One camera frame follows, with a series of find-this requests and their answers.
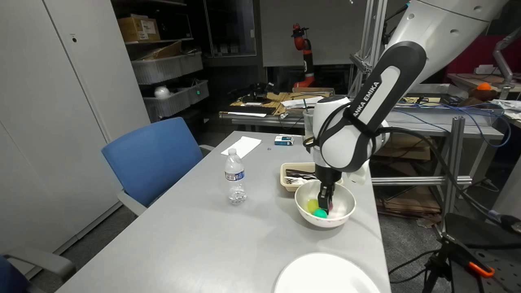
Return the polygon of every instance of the blue chair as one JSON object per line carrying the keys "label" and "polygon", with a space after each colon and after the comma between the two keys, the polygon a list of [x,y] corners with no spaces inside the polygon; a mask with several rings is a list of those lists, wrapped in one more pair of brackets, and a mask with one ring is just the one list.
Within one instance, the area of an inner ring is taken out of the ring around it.
{"label": "blue chair", "polygon": [[202,152],[183,118],[137,129],[101,154],[122,185],[119,201],[140,216],[200,160]]}
{"label": "blue chair", "polygon": [[16,260],[16,261],[36,266],[39,269],[49,271],[59,276],[62,282],[65,282],[77,273],[77,268],[69,260],[64,260],[51,253],[42,253],[34,250],[10,251],[7,255],[0,255],[0,292],[2,293],[3,292],[5,293],[29,293],[29,292],[42,293],[42,290],[31,286],[29,281],[20,271],[16,271],[15,266],[8,263],[8,260]]}

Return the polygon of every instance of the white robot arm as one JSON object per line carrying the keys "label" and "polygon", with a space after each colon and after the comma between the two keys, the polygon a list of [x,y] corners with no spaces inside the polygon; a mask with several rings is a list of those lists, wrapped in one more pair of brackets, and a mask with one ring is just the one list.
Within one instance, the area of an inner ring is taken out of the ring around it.
{"label": "white robot arm", "polygon": [[306,142],[321,181],[318,196],[329,212],[342,172],[362,168],[383,144],[376,131],[415,85],[456,59],[492,22],[507,0],[410,0],[397,30],[365,85],[350,98],[323,100],[314,108]]}

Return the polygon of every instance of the white plate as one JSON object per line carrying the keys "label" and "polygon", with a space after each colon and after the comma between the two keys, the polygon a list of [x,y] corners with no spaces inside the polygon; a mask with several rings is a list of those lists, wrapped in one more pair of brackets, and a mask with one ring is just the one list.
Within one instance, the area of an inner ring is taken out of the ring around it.
{"label": "white plate", "polygon": [[279,276],[275,293],[380,293],[353,263],[332,255],[306,255]]}

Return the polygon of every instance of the bottle label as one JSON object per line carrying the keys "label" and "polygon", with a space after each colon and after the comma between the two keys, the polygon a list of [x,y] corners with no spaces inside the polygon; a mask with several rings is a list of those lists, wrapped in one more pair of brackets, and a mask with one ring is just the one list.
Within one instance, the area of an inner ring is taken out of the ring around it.
{"label": "bottle label", "polygon": [[226,178],[228,181],[243,181],[243,180],[244,180],[244,172],[235,173],[235,175],[225,173],[225,178]]}

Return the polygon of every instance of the gray cabinet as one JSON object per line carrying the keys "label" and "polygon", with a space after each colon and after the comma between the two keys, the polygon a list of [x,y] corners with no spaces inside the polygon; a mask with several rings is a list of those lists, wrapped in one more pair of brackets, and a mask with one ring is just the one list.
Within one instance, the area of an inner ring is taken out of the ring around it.
{"label": "gray cabinet", "polygon": [[147,111],[108,0],[7,0],[0,27],[0,251],[60,251],[117,204],[99,150]]}

